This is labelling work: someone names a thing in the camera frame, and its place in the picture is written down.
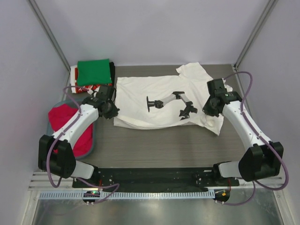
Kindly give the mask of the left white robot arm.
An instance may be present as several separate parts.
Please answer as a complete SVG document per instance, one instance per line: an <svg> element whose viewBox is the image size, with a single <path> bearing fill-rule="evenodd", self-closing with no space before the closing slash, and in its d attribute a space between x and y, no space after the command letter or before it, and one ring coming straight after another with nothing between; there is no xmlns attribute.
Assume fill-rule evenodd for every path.
<svg viewBox="0 0 300 225"><path fill-rule="evenodd" d="M39 169L61 178L82 178L89 187L95 187L100 176L96 167L77 161L73 148L84 131L99 117L111 119L118 115L119 109L113 102L115 88L102 85L95 90L88 90L89 96L80 104L76 113L52 135L43 135L39 139L38 167Z"/></svg>

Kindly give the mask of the white printed t-shirt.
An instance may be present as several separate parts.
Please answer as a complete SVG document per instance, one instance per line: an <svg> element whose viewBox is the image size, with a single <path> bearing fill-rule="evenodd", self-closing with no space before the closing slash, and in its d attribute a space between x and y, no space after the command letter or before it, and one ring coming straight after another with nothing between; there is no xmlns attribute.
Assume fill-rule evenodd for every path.
<svg viewBox="0 0 300 225"><path fill-rule="evenodd" d="M203 112L210 96L207 83L213 78L199 63L176 71L177 75L118 78L115 104L119 112L113 124L142 130L195 124L219 135L224 117Z"/></svg>

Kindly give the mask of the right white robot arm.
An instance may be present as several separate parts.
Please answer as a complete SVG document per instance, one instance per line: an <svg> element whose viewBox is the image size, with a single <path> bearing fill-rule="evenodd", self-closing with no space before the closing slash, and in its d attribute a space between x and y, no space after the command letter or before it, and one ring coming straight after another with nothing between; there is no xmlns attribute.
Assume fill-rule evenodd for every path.
<svg viewBox="0 0 300 225"><path fill-rule="evenodd" d="M209 98L203 112L209 116L226 117L238 133L246 151L239 161L214 164L212 182L220 186L228 178L254 181L277 176L284 152L282 144L273 142L259 129L244 108L240 95L235 91L228 91L222 79L208 81L207 86Z"/></svg>

